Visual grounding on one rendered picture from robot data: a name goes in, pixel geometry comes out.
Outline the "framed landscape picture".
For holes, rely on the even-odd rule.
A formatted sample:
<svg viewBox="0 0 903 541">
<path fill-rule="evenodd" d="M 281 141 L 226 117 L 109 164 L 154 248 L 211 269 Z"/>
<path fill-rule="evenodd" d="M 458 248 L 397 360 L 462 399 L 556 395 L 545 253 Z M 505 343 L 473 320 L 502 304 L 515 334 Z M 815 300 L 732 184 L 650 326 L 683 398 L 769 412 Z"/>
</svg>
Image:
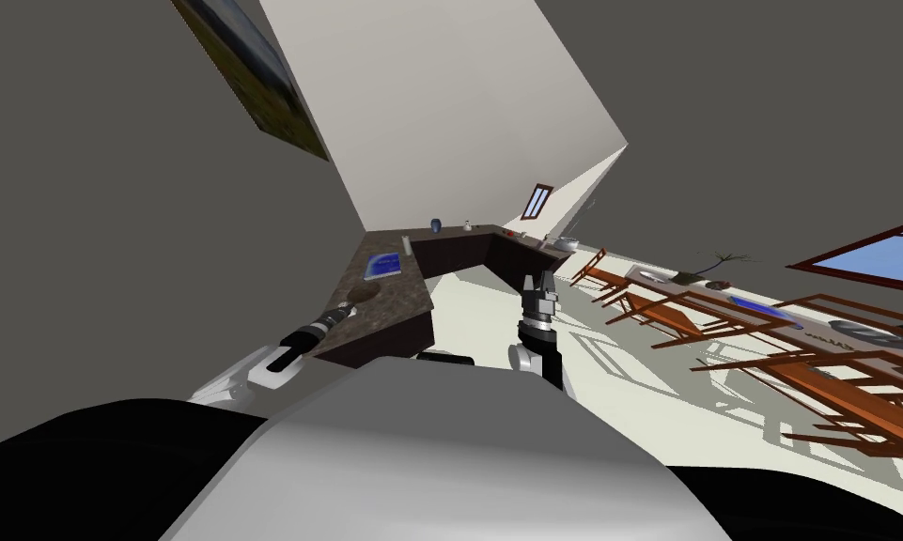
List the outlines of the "framed landscape picture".
<svg viewBox="0 0 903 541">
<path fill-rule="evenodd" d="M 256 127 L 330 157 L 282 60 L 237 0 L 169 0 Z"/>
</svg>

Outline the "blue book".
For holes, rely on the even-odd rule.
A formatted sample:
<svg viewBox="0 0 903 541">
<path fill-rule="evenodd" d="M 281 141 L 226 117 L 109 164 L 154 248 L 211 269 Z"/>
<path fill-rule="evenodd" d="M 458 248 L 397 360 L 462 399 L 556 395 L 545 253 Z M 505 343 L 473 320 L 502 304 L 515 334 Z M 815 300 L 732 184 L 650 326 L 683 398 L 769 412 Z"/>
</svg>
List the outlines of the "blue book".
<svg viewBox="0 0 903 541">
<path fill-rule="evenodd" d="M 399 253 L 371 255 L 363 274 L 364 281 L 373 281 L 402 273 Z"/>
</svg>

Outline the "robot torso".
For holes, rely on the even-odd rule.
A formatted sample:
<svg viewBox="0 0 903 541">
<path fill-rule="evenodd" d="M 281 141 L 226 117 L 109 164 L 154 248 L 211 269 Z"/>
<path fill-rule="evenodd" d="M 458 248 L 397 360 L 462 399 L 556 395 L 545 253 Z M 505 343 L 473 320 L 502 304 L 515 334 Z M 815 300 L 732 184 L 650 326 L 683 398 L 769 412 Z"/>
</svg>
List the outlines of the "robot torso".
<svg viewBox="0 0 903 541">
<path fill-rule="evenodd" d="M 731 541 L 525 372 L 383 357 L 275 413 L 160 541 Z"/>
</svg>

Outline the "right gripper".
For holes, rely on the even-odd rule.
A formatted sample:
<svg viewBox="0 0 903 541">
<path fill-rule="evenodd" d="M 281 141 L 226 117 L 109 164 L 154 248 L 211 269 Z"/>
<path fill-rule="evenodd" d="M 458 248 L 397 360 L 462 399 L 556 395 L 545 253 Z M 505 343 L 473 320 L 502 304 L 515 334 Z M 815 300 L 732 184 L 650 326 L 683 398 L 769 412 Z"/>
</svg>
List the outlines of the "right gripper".
<svg viewBox="0 0 903 541">
<path fill-rule="evenodd" d="M 529 328 L 551 328 L 557 301 L 552 271 L 542 272 L 538 289 L 534 277 L 526 275 L 523 280 L 522 324 Z"/>
</svg>

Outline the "large brown-framed window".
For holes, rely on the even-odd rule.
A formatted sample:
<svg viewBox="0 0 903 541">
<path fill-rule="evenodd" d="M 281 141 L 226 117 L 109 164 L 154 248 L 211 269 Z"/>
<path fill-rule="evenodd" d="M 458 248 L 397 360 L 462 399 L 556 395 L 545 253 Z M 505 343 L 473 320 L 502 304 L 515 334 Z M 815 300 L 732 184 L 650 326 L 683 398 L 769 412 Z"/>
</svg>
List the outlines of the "large brown-framed window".
<svg viewBox="0 0 903 541">
<path fill-rule="evenodd" d="M 903 291 L 903 225 L 789 268 Z"/>
</svg>

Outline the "small brown-framed window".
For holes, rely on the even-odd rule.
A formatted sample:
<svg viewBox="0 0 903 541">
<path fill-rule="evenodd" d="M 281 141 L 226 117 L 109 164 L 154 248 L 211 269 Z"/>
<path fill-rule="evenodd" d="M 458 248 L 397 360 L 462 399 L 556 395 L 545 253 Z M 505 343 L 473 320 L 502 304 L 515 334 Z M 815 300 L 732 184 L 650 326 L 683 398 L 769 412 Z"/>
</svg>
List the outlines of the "small brown-framed window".
<svg viewBox="0 0 903 541">
<path fill-rule="evenodd" d="M 528 221 L 537 219 L 551 193 L 553 193 L 553 187 L 537 184 L 525 205 L 520 220 Z"/>
</svg>

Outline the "brown wooden chair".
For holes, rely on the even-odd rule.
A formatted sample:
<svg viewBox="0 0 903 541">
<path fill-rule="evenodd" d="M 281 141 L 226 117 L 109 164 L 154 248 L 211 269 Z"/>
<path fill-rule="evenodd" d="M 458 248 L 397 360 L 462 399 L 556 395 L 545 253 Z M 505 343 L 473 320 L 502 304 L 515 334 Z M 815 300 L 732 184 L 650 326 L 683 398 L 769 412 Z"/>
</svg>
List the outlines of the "brown wooden chair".
<svg viewBox="0 0 903 541">
<path fill-rule="evenodd" d="M 800 306 L 903 337 L 903 313 L 900 312 L 820 293 L 773 305 L 776 308 L 786 306 Z"/>
<path fill-rule="evenodd" d="M 622 291 L 613 297 L 609 295 L 609 297 L 608 301 L 601 297 L 595 302 L 603 301 L 602 307 L 617 305 L 621 308 L 622 315 L 608 320 L 606 325 L 630 318 L 639 321 L 642 326 L 655 328 L 671 338 L 670 341 L 654 345 L 653 348 L 669 348 L 715 340 L 724 336 L 725 332 L 736 330 L 739 326 L 738 321 L 732 316 L 717 310 L 718 305 L 714 299 L 694 292 L 668 294 L 656 301 L 629 291 Z M 712 320 L 708 323 L 696 324 L 682 311 L 682 308 L 712 317 Z"/>
<path fill-rule="evenodd" d="M 577 271 L 570 284 L 576 286 L 582 280 L 594 282 L 600 285 L 599 292 L 603 295 L 595 298 L 592 302 L 605 301 L 613 296 L 625 291 L 630 282 L 624 276 L 611 273 L 599 267 L 599 263 L 608 255 L 606 248 L 601 248 L 595 256 L 588 261 L 587 264 Z"/>
<path fill-rule="evenodd" d="M 697 366 L 697 371 L 754 369 L 831 413 L 817 429 L 846 437 L 787 434 L 789 439 L 903 458 L 903 355 L 880 351 L 787 352 L 750 361 Z"/>
</svg>

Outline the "long wooden dining table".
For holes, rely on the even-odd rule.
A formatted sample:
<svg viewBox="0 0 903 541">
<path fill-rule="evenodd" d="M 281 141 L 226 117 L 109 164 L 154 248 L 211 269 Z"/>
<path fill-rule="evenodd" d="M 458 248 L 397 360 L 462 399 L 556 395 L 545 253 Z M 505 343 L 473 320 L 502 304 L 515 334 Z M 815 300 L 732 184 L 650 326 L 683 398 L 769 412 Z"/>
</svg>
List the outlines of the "long wooden dining table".
<svg viewBox="0 0 903 541">
<path fill-rule="evenodd" d="M 681 285 L 671 280 L 670 277 L 641 265 L 630 268 L 624 277 L 630 282 L 625 291 L 636 293 L 653 301 L 662 299 L 668 294 L 684 292 L 694 292 L 714 299 L 718 305 L 717 310 L 732 316 L 738 321 L 739 326 L 736 330 L 725 332 L 724 336 L 703 342 L 743 336 L 755 338 L 772 348 L 770 353 L 761 353 L 755 359 L 787 352 L 842 353 L 886 350 L 903 355 L 903 349 L 894 348 L 892 345 L 897 339 L 896 336 L 879 332 L 875 328 L 864 327 L 858 335 L 843 334 L 835 328 L 833 320 L 823 321 L 802 314 L 790 313 L 781 308 L 739 298 L 726 291 L 717 291 L 717 289 L 710 289 L 701 284 Z M 682 308 L 682 311 L 696 324 L 708 323 L 712 320 L 712 317 L 691 310 Z M 755 377 L 767 376 L 754 369 L 745 372 Z M 831 413 L 814 400 L 812 402 L 811 410 L 818 415 Z M 846 437 L 842 433 L 826 430 L 823 432 L 821 436 L 843 439 Z"/>
</svg>

